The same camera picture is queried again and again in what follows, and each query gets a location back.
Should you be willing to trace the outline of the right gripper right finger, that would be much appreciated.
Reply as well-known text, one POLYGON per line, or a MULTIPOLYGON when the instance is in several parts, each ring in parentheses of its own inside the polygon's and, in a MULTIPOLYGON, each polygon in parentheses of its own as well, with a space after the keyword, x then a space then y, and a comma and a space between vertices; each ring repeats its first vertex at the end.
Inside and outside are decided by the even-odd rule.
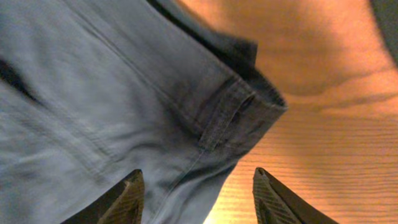
POLYGON ((338 224, 262 167, 254 172, 252 193, 258 224, 338 224))

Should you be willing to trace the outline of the dark navy shorts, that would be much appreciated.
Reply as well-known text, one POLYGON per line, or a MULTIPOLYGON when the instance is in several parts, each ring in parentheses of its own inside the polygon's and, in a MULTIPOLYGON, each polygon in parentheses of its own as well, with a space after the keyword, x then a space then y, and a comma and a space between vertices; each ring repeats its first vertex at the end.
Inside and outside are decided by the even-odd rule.
POLYGON ((256 50, 172 1, 2 1, 1 222, 97 222, 138 170, 142 223, 203 223, 286 109, 256 50))

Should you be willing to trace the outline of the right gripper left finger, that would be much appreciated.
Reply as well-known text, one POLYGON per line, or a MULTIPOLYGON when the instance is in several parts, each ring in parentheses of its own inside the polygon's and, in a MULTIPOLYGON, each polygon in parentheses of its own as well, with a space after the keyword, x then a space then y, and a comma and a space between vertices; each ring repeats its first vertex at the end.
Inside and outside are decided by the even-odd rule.
POLYGON ((144 178, 137 169, 62 224, 141 224, 144 178))

